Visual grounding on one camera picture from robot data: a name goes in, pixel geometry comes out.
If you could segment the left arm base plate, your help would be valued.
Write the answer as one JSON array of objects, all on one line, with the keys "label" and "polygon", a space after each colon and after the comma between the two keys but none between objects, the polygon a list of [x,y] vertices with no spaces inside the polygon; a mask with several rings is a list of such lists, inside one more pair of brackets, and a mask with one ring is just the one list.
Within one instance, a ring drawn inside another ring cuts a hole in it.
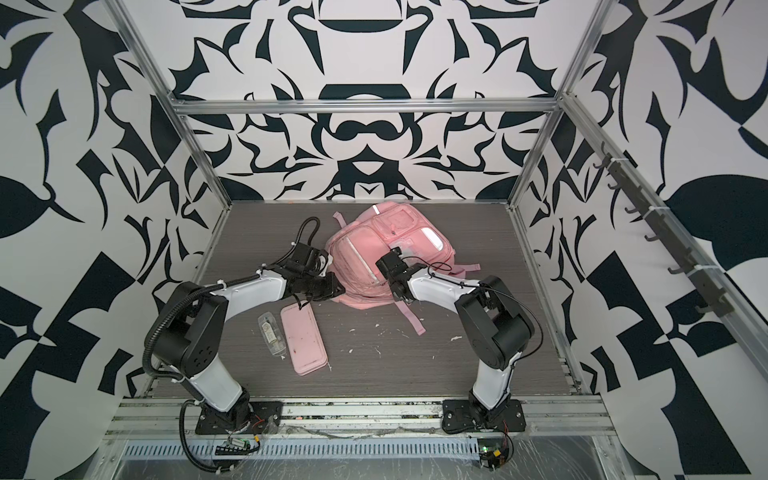
[{"label": "left arm base plate", "polygon": [[220,412],[202,404],[195,427],[197,435],[267,434],[276,432],[284,404],[280,401],[239,401],[229,411]]}]

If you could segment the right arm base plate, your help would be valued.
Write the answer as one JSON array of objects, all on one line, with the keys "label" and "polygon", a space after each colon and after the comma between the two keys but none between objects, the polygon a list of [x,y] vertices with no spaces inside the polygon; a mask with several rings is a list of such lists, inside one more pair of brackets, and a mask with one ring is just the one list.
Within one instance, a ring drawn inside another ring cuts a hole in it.
[{"label": "right arm base plate", "polygon": [[442,402],[441,429],[450,435],[485,430],[519,433],[524,432],[527,422],[522,404],[508,399],[497,408],[488,410],[482,404],[470,400],[444,400]]}]

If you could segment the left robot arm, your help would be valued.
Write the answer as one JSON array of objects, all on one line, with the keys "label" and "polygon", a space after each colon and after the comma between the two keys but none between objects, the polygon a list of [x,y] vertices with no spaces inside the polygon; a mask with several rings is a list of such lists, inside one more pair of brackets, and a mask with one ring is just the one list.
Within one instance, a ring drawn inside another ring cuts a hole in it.
[{"label": "left robot arm", "polygon": [[286,298],[303,296],[312,302],[342,295],[345,289],[332,263],[330,253],[297,242],[284,257],[250,276],[210,285],[182,283],[145,337],[145,373],[181,384],[222,429],[243,429],[251,421],[250,397],[219,354],[227,321]]}]

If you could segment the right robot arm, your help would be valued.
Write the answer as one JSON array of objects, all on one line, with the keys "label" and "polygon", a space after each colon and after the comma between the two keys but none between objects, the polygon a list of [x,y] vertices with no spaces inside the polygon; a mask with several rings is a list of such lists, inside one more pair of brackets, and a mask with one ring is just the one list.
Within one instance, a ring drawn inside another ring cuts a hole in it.
[{"label": "right robot arm", "polygon": [[478,373],[470,405],[485,417],[500,415],[512,400],[511,380],[537,333],[538,321],[496,276],[466,280],[446,262],[404,255],[396,247],[376,261],[393,297],[419,301],[458,315],[478,357]]}]

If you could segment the pink student backpack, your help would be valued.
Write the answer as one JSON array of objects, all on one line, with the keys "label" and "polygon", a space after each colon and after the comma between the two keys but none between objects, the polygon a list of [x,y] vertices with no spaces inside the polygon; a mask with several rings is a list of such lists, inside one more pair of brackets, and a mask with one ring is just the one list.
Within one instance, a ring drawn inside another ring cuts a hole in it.
[{"label": "pink student backpack", "polygon": [[403,300],[393,297],[376,262],[398,248],[408,266],[430,265],[460,279],[481,269],[478,264],[458,264],[456,251],[447,237],[410,204],[375,204],[350,223],[339,212],[334,218],[341,229],[328,240],[325,250],[332,258],[329,270],[345,288],[345,293],[334,301],[357,310],[393,304],[418,335],[425,332],[421,320]]}]

